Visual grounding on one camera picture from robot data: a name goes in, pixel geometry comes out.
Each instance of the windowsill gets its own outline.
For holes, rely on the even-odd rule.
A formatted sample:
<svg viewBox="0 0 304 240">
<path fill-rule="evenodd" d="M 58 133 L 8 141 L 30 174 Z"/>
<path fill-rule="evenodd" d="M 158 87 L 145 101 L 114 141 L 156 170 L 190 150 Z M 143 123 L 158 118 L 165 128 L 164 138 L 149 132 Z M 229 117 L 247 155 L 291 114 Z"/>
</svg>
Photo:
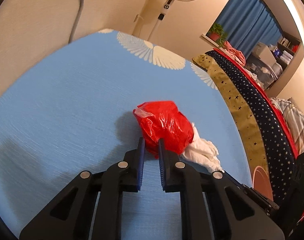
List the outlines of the windowsill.
<svg viewBox="0 0 304 240">
<path fill-rule="evenodd" d="M 206 39 L 208 42 L 212 43 L 215 47 L 219 47 L 218 44 L 215 43 L 215 41 L 212 41 L 208 36 L 206 36 L 206 34 L 202 34 L 201 35 L 204 39 Z"/>
</svg>

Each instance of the fan pole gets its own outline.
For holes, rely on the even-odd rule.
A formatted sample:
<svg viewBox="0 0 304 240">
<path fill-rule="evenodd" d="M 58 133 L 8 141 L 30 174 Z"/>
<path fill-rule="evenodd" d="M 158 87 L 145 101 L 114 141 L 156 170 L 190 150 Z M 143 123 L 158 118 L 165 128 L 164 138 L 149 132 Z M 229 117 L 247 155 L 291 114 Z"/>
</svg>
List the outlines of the fan pole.
<svg viewBox="0 0 304 240">
<path fill-rule="evenodd" d="M 148 37 L 148 41 L 151 40 L 152 36 L 154 35 L 154 33 L 156 32 L 157 28 L 159 27 L 159 25 L 161 24 L 164 16 L 166 15 L 166 13 L 168 12 L 168 10 L 170 9 L 171 5 L 173 4 L 175 0 L 166 0 L 165 4 L 163 5 L 163 8 L 161 10 L 161 13 L 159 15 L 159 17 L 157 18 L 157 21 L 153 27 L 153 30 L 150 33 L 150 36 Z"/>
</svg>

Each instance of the pink clothing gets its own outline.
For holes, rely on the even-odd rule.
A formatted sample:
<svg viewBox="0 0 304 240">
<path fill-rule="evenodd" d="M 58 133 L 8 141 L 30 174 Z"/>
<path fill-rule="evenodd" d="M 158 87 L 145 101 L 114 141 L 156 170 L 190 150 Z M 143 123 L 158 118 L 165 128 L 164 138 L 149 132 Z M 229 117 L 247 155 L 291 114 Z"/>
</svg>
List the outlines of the pink clothing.
<svg viewBox="0 0 304 240">
<path fill-rule="evenodd" d="M 233 48 L 228 41 L 226 41 L 223 45 L 228 52 L 230 52 L 232 55 L 234 55 L 238 59 L 238 63 L 240 63 L 240 65 L 242 67 L 244 67 L 245 66 L 245 57 L 244 57 L 243 53 L 241 51 Z"/>
</svg>

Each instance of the bed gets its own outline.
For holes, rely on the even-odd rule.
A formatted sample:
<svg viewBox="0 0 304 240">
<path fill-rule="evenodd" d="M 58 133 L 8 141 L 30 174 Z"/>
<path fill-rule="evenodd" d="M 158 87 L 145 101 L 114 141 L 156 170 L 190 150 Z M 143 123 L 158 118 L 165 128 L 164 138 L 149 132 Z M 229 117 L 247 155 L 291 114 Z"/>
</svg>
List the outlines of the bed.
<svg viewBox="0 0 304 240">
<path fill-rule="evenodd" d="M 251 186 L 229 109 L 195 68 L 159 46 L 105 29 L 24 73 L 0 98 L 0 217 L 5 225 L 18 237 L 77 174 L 105 171 L 135 149 L 142 131 L 132 111 L 145 101 L 174 101 L 199 135 L 215 144 L 224 170 Z M 141 191 L 123 194 L 122 239 L 181 237 L 180 194 L 163 192 L 159 161 L 146 153 Z"/>
<path fill-rule="evenodd" d="M 270 177 L 273 200 L 281 204 L 298 155 L 282 113 L 275 108 L 264 91 L 232 58 L 214 49 L 193 58 L 220 91 L 240 133 L 251 174 L 261 166 Z"/>
<path fill-rule="evenodd" d="M 292 135 L 298 154 L 304 153 L 304 114 L 293 98 L 270 98 L 271 103 L 281 111 Z"/>
</svg>

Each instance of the potted plant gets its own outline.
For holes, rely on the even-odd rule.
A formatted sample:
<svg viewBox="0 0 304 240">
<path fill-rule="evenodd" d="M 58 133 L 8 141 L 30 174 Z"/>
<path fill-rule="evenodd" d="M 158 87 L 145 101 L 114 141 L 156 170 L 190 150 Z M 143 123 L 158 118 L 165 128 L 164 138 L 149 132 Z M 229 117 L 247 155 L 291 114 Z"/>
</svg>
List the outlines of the potted plant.
<svg viewBox="0 0 304 240">
<path fill-rule="evenodd" d="M 227 36 L 228 34 L 226 32 L 223 32 L 223 34 L 216 40 L 216 44 L 218 44 L 219 47 L 223 47 Z"/>
<path fill-rule="evenodd" d="M 219 38 L 222 39 L 226 39 L 227 37 L 227 33 L 223 30 L 222 25 L 218 24 L 218 23 L 213 23 L 213 25 L 211 26 L 210 30 L 209 30 L 209 38 L 212 41 L 217 41 Z"/>
</svg>

